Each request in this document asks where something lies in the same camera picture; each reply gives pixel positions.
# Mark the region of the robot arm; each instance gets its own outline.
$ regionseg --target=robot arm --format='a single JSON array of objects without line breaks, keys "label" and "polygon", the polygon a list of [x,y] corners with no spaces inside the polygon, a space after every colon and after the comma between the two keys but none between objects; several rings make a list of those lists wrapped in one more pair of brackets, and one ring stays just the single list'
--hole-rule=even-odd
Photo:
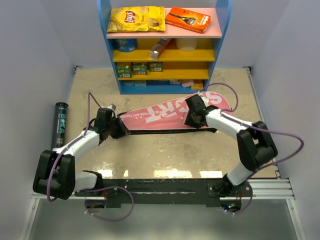
[{"label": "robot arm", "polygon": [[116,106],[113,104],[106,108],[99,108],[94,125],[89,126],[87,131],[83,130],[77,138],[63,147],[41,153],[33,181],[34,192],[46,194],[51,168],[57,156],[63,151],[51,180],[50,195],[52,197],[66,200],[73,192],[102,187],[101,174],[93,171],[76,173],[75,164],[108,136],[117,139],[128,134],[120,117],[116,116],[115,109]]},{"label": "robot arm", "polygon": [[[227,173],[219,181],[219,184],[213,186],[214,191],[220,197],[236,192],[253,172],[278,154],[269,133],[254,131],[242,124],[226,119],[223,117],[226,113],[213,105],[209,105],[209,100],[201,93],[195,94],[185,101],[189,108],[185,120],[186,125],[197,129],[209,126],[237,140],[240,163],[231,172]],[[100,145],[108,136],[118,139],[130,133],[122,123],[121,118],[115,114],[115,109],[114,105],[99,108],[94,126],[90,126],[86,134],[83,131],[79,136],[81,139],[69,148],[70,143],[52,151],[42,152],[33,182],[33,191],[46,194],[53,162],[62,151],[65,152],[61,155],[51,180],[50,195],[52,197],[66,200],[73,192],[85,189],[101,189],[104,186],[102,175],[93,171],[83,171],[76,174],[75,163],[91,149]],[[267,129],[267,126],[261,121],[251,123],[229,115],[228,118]]]},{"label": "robot arm", "polygon": [[224,117],[226,113],[213,105],[209,105],[209,100],[201,93],[193,95],[185,101],[189,107],[185,121],[186,125],[194,128],[212,127],[237,140],[240,163],[224,175],[223,184],[216,187],[221,196],[236,191],[259,167],[277,156],[278,150],[269,133],[254,131],[243,126],[243,124],[246,124],[267,129],[266,124],[262,121],[252,123],[230,115],[227,119]]}]

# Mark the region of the bag of chips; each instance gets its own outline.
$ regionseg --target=bag of chips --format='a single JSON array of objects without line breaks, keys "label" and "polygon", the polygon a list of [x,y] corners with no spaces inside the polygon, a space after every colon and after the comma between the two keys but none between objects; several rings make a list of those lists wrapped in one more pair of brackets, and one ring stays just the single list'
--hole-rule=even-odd
[{"label": "bag of chips", "polygon": [[118,7],[111,10],[108,33],[163,32],[165,8],[163,6]]}]

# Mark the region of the shelf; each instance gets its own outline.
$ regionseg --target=shelf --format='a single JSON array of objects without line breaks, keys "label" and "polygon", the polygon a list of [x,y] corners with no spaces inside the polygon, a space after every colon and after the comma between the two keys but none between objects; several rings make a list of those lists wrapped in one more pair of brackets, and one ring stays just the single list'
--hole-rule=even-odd
[{"label": "shelf", "polygon": [[[158,32],[122,32],[122,33],[107,33],[108,39],[139,39],[139,38],[217,38],[222,37],[218,16],[214,7],[186,7],[185,9],[191,10],[197,13],[202,13],[211,16],[211,23],[206,31],[201,34],[194,31],[186,30],[180,27],[165,25],[165,31]],[[170,12],[171,8],[166,7],[164,9],[165,15]]]},{"label": "shelf", "polygon": [[193,94],[197,91],[181,85],[121,86],[121,94]]},{"label": "shelf", "polygon": [[[149,51],[158,42],[158,38],[140,38],[138,47],[132,52],[114,50],[114,62],[155,62],[149,58]],[[167,49],[161,54],[157,62],[214,62],[215,54],[210,38],[200,38],[194,51],[180,51],[176,47],[176,40],[172,40]]]},{"label": "shelf", "polygon": [[119,80],[165,80],[165,79],[208,79],[209,72],[206,62],[164,62],[163,71],[149,71],[147,75],[119,77]]}]

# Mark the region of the black cylinder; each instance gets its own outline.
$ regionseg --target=black cylinder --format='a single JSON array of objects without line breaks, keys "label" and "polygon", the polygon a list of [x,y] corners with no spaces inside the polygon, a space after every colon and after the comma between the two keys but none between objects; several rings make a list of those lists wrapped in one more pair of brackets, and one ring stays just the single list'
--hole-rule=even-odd
[{"label": "black cylinder", "polygon": [[61,148],[65,145],[68,106],[65,102],[55,104],[51,149]]}]

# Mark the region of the yellow shelf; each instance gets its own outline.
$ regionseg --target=yellow shelf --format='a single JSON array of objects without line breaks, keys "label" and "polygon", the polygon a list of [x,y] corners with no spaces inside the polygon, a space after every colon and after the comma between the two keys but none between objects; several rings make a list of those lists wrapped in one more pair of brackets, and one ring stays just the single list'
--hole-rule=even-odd
[{"label": "yellow shelf", "polygon": [[[158,42],[158,38],[139,38],[138,47],[132,52],[114,50],[114,62],[155,62],[149,58],[149,51]],[[158,62],[214,62],[215,54],[210,38],[199,38],[194,51],[180,51],[176,40],[172,40],[168,48],[161,54]]]},{"label": "yellow shelf", "polygon": [[147,75],[120,77],[119,80],[208,79],[206,62],[164,62],[163,71],[149,71]]}]

